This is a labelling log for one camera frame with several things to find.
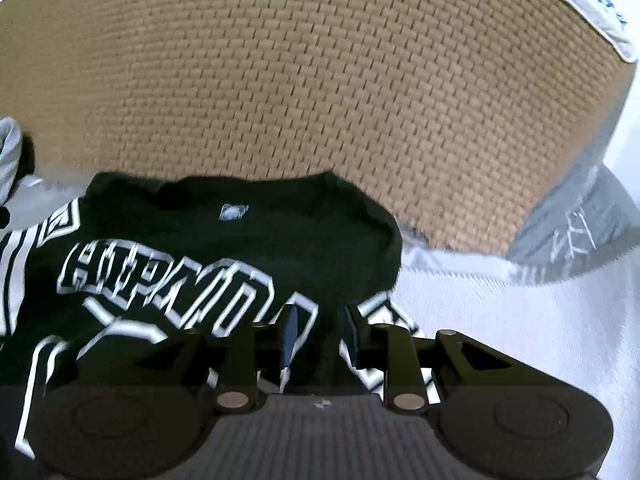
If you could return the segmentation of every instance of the black jersey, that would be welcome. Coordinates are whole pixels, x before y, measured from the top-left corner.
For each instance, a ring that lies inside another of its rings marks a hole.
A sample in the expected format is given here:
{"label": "black jersey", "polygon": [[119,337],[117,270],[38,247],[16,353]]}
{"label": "black jersey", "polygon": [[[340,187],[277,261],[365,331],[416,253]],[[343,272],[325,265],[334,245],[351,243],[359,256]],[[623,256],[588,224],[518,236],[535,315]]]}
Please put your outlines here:
{"label": "black jersey", "polygon": [[401,237],[382,206],[332,173],[145,184],[100,174],[85,197],[2,240],[0,434],[10,448],[30,454],[29,406],[62,352],[77,351],[81,370],[104,366],[178,330],[226,336],[269,322],[287,303],[299,327],[286,388],[362,387],[338,356],[339,312],[395,283]]}

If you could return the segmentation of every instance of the brown mat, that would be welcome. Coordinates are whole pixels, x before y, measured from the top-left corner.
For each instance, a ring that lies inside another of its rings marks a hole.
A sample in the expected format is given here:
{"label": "brown mat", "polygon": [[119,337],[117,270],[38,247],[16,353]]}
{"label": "brown mat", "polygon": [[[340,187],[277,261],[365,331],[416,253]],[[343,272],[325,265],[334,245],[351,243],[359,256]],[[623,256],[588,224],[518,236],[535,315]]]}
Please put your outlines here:
{"label": "brown mat", "polygon": [[334,168],[498,254],[632,69],[560,0],[6,0],[0,30],[0,114],[40,164]]}

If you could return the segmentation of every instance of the striped sleeve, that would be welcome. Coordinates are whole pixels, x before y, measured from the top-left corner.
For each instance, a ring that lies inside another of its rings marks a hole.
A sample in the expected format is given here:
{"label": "striped sleeve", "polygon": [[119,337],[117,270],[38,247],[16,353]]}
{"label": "striped sleeve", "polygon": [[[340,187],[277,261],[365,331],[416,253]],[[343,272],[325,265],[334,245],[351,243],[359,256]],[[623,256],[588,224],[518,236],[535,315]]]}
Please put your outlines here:
{"label": "striped sleeve", "polygon": [[24,299],[24,269],[39,228],[13,231],[0,241],[0,340],[15,332]]}

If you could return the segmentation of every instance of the folded gray cloth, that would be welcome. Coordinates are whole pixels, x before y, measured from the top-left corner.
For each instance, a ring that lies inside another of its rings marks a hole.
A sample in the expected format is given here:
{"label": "folded gray cloth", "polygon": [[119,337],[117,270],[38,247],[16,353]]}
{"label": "folded gray cloth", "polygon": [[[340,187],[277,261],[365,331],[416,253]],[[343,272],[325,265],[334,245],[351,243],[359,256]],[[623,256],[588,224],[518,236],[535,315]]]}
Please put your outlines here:
{"label": "folded gray cloth", "polygon": [[0,119],[0,205],[9,198],[22,152],[20,126],[11,117]]}

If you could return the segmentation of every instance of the bamboo mat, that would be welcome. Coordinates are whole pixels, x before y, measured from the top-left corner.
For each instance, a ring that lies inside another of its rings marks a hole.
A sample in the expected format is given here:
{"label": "bamboo mat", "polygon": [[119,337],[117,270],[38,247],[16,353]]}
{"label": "bamboo mat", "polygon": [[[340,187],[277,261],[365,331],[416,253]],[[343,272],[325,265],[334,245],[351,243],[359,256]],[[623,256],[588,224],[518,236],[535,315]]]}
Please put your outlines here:
{"label": "bamboo mat", "polygon": [[494,254],[632,70],[561,0],[5,0],[0,30],[0,115],[39,165],[331,168]]}

